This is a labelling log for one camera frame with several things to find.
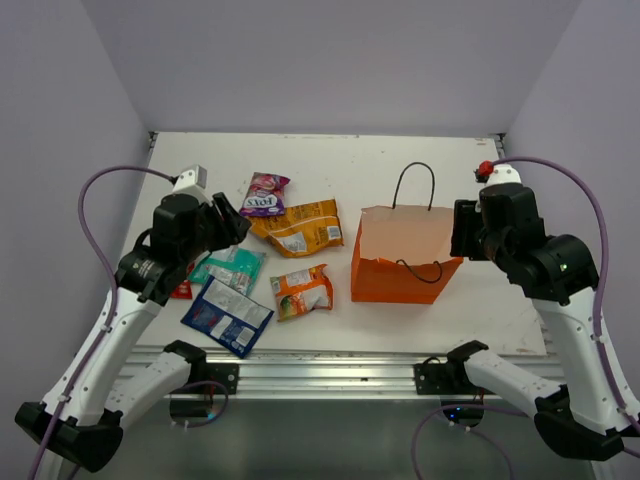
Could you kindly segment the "teal Fox's candy bag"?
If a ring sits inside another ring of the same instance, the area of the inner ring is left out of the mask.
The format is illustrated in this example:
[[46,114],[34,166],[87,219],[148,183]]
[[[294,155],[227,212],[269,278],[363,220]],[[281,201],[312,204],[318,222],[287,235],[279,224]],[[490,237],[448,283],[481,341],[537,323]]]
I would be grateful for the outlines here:
[[231,246],[203,258],[189,274],[188,279],[192,283],[204,285],[212,276],[237,292],[249,296],[265,260],[264,252]]

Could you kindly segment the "purple Fox's candy bag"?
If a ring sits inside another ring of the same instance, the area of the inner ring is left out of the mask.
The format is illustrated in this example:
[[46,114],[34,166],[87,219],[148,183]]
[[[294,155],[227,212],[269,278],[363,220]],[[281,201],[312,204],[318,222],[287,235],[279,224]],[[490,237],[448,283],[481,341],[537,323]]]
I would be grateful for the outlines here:
[[285,213],[286,176],[255,172],[249,183],[239,213],[245,217],[272,217]]

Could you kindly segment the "red snack packet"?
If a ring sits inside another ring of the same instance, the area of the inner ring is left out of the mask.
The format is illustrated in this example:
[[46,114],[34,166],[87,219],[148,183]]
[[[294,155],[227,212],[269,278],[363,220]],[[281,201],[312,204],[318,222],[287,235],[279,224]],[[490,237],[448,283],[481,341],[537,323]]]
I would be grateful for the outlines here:
[[192,300],[193,299],[193,291],[191,282],[189,280],[185,280],[181,282],[176,289],[170,295],[173,299],[180,300]]

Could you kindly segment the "orange paper bag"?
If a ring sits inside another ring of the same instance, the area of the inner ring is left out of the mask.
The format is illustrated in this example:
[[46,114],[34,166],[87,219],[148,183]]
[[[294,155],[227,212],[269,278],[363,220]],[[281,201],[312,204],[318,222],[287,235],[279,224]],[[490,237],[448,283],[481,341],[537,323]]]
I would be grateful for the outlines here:
[[351,300],[360,303],[433,304],[463,259],[450,254],[454,211],[402,205],[402,170],[389,206],[361,210],[351,260]]

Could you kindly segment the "blue snack packet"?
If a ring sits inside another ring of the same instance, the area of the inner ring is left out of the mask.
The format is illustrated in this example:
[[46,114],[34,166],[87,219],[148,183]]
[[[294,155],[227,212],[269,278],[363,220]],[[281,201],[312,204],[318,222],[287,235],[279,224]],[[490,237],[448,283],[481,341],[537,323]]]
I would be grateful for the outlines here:
[[244,359],[273,315],[273,310],[210,276],[181,323]]

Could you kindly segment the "yellow chips bag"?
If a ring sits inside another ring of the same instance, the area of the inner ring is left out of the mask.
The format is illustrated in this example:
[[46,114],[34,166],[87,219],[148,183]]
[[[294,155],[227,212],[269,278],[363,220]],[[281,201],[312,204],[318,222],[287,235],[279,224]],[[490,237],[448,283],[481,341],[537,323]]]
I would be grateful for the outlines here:
[[250,217],[250,231],[285,258],[300,258],[344,245],[334,199],[287,207],[283,215]]

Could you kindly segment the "orange snack packet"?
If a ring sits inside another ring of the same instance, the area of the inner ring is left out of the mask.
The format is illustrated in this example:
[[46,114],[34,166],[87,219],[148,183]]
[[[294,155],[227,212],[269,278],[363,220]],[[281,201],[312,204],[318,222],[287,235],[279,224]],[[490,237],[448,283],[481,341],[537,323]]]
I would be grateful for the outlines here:
[[326,264],[319,264],[270,278],[279,322],[304,316],[314,310],[333,309],[334,289],[325,272],[326,267]]

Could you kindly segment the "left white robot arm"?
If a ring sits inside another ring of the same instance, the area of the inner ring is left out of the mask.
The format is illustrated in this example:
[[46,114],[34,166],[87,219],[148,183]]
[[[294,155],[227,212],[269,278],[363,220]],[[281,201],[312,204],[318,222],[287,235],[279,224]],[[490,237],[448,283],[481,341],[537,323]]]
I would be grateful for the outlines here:
[[198,258],[240,244],[251,224],[223,193],[209,201],[190,194],[164,197],[152,226],[119,262],[103,311],[54,388],[23,403],[15,422],[42,451],[95,473],[117,452],[125,430],[165,395],[201,390],[205,353],[173,341],[129,381],[114,383],[132,348],[186,280]]

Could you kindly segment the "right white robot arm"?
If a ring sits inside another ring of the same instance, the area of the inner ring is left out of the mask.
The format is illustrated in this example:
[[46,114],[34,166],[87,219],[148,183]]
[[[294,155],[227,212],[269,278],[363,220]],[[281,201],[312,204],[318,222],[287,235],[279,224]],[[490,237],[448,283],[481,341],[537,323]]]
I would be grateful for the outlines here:
[[605,461],[624,450],[639,423],[639,402],[630,392],[606,343],[595,303],[601,279],[586,244],[570,234],[546,233],[534,192],[518,183],[483,188],[477,200],[454,204],[451,252],[489,260],[519,286],[551,334],[564,372],[545,380],[501,359],[479,341],[447,355],[451,389],[487,389],[534,421],[557,455]]

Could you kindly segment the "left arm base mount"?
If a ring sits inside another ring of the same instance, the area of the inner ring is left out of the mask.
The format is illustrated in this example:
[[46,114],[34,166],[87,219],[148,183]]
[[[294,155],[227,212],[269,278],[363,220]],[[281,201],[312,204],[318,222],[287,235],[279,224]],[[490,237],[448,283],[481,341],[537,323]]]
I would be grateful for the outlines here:
[[240,379],[240,366],[237,363],[208,363],[203,379],[218,382],[230,395],[235,395]]

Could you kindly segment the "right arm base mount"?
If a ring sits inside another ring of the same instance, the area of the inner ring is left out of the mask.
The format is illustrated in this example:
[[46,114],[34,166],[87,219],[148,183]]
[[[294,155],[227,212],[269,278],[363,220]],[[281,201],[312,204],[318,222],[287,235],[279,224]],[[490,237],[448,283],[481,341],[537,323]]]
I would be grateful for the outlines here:
[[417,395],[469,395],[476,391],[461,364],[437,357],[414,364],[413,379]]

